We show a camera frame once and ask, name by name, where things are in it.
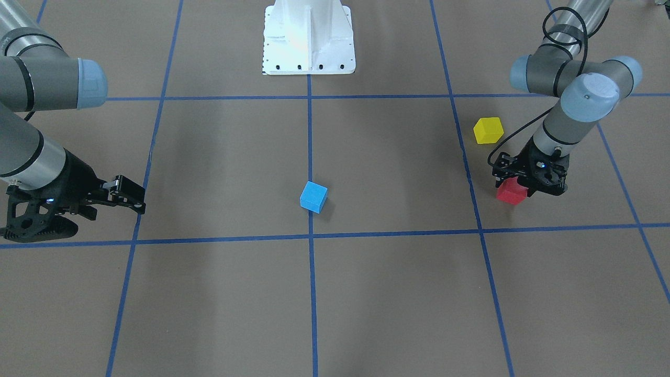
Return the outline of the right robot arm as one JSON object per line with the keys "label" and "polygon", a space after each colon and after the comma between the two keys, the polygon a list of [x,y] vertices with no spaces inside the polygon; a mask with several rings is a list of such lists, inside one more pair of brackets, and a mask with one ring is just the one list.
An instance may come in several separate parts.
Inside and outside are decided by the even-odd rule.
{"label": "right robot arm", "polygon": [[107,74],[98,62],[70,57],[17,1],[2,1],[2,181],[41,220],[64,213],[95,220],[95,195],[107,184],[90,165],[50,138],[31,118],[49,110],[100,107]]}

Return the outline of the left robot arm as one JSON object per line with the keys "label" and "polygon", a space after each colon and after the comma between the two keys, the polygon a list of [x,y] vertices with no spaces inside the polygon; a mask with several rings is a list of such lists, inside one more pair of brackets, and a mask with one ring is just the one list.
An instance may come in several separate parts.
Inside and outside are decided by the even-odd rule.
{"label": "left robot arm", "polygon": [[624,57],[584,62],[578,53],[593,5],[559,10],[550,35],[534,53],[512,62],[514,43],[530,27],[539,37],[539,1],[348,1],[333,15],[353,26],[354,58],[326,64],[335,75],[307,69],[303,60],[264,58],[280,39],[263,40],[268,1],[186,1],[163,103],[163,122],[149,172],[149,215],[168,208],[214,212],[224,208],[271,213],[275,198],[297,198],[300,172],[329,189],[326,214],[366,213],[381,218],[436,210],[466,213],[469,184],[462,163],[462,127],[448,94],[460,100],[484,91],[484,81],[511,69],[520,91],[557,98],[518,157],[494,169],[522,193],[567,189],[568,150],[605,114],[613,100],[596,93],[630,92]]}

